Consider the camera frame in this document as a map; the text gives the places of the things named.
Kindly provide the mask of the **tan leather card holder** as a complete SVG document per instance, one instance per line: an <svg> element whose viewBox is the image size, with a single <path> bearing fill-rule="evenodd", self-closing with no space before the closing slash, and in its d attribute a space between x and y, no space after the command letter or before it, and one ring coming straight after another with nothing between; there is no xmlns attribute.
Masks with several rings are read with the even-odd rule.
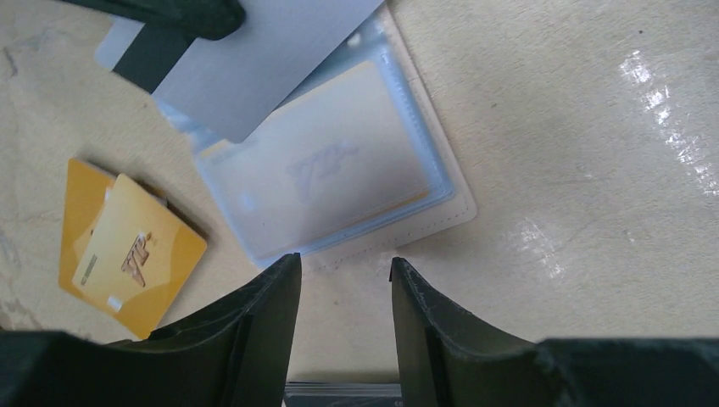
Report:
<svg viewBox="0 0 719 407"><path fill-rule="evenodd" d="M167 103L243 251L332 269L472 220L477 204L388 6L244 141Z"/></svg>

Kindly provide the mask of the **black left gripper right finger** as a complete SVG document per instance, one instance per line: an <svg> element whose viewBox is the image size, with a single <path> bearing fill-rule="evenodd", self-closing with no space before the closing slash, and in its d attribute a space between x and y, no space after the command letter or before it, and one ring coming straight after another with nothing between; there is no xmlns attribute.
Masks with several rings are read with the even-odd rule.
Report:
<svg viewBox="0 0 719 407"><path fill-rule="evenodd" d="M715 406L715 338L549 338L483 321L407 259L390 270L407 406Z"/></svg>

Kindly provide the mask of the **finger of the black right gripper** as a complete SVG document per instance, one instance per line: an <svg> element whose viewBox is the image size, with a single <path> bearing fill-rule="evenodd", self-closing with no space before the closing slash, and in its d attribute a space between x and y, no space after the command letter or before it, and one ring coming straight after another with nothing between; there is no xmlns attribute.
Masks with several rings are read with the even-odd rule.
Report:
<svg viewBox="0 0 719 407"><path fill-rule="evenodd" d="M212 41L238 30L244 7L234 0L68 0L68 3Z"/></svg>

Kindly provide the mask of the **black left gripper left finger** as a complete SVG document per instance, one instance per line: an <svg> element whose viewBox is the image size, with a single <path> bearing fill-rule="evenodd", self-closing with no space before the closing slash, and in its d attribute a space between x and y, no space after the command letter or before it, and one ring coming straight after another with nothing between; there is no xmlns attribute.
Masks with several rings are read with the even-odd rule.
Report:
<svg viewBox="0 0 719 407"><path fill-rule="evenodd" d="M279 406L302 265L287 254L212 304L142 341L3 332L4 406Z"/></svg>

